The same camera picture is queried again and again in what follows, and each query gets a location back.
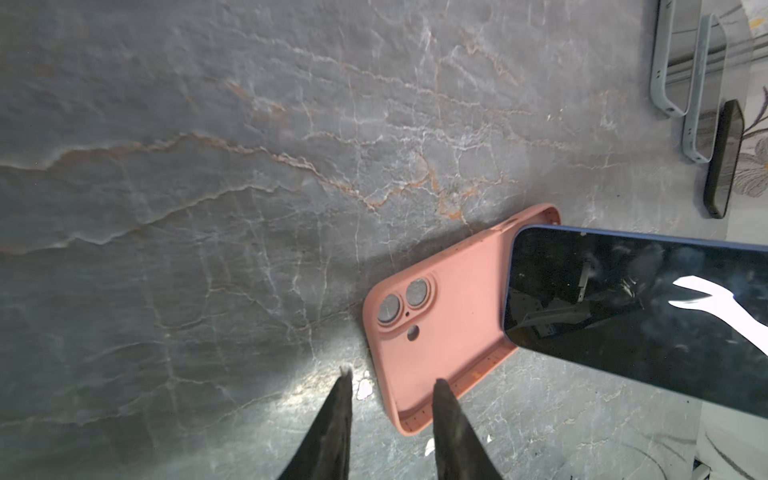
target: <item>pink phone case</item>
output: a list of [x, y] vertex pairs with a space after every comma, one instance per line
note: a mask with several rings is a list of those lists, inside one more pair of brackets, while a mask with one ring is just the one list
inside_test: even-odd
[[[502, 314], [512, 240], [531, 223], [557, 225], [560, 213], [551, 204], [523, 210], [379, 282], [366, 297], [362, 318], [382, 400], [403, 435], [432, 422], [436, 379], [448, 380], [459, 398], [517, 349], [504, 335]], [[426, 298], [411, 306], [406, 289], [418, 279], [427, 282]], [[379, 306], [388, 295], [399, 310], [382, 323]]]

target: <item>black object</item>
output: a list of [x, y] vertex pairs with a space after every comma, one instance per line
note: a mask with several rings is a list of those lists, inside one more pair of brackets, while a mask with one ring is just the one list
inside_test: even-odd
[[279, 480], [347, 480], [352, 428], [352, 372], [331, 388], [310, 430]]
[[729, 100], [720, 110], [710, 171], [704, 185], [704, 205], [714, 218], [725, 217], [743, 133], [744, 116], [739, 101]]
[[[432, 411], [439, 480], [502, 480], [443, 379], [435, 383]], [[352, 373], [345, 372], [278, 480], [347, 480], [351, 425]]]
[[526, 227], [504, 329], [520, 347], [768, 418], [768, 247]]

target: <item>phone screen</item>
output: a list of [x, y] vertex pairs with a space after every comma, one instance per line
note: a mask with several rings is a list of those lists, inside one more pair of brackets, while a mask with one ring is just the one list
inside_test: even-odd
[[687, 110], [690, 96], [700, 19], [701, 0], [675, 2], [665, 90], [667, 98], [682, 111]]
[[736, 163], [744, 132], [744, 117], [737, 100], [730, 100], [720, 113], [715, 150], [710, 163], [704, 197], [710, 213], [717, 218], [725, 216], [728, 199], [736, 173]]
[[768, 248], [569, 227], [514, 240], [526, 349], [768, 417]]
[[723, 26], [714, 18], [710, 27], [710, 43], [707, 49], [707, 63], [704, 67], [704, 84], [699, 110], [699, 126], [696, 133], [696, 149], [705, 158], [712, 158], [717, 130], [717, 116], [720, 113], [720, 87], [723, 83], [723, 68], [726, 58], [726, 35]]

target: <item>circular camera hole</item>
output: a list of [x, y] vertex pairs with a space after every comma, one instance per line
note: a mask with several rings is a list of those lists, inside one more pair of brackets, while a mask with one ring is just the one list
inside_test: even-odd
[[408, 304], [410, 306], [419, 306], [424, 303], [424, 300], [427, 298], [428, 290], [429, 287], [424, 279], [419, 278], [413, 280], [406, 289], [406, 300], [408, 300]]
[[400, 300], [394, 295], [387, 295], [381, 305], [379, 305], [379, 321], [381, 323], [390, 323], [395, 317], [397, 312], [400, 311]]
[[408, 340], [413, 341], [419, 337], [419, 326], [414, 325], [408, 329]]

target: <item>gray marble surface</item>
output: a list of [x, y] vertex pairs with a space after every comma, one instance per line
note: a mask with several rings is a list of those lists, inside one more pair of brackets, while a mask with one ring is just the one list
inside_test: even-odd
[[[275, 478], [340, 366], [351, 478], [434, 478], [380, 402], [375, 283], [544, 201], [725, 234], [648, 97], [653, 0], [16, 3], [3, 478]], [[669, 392], [519, 352], [462, 405], [506, 478], [690, 474]]]

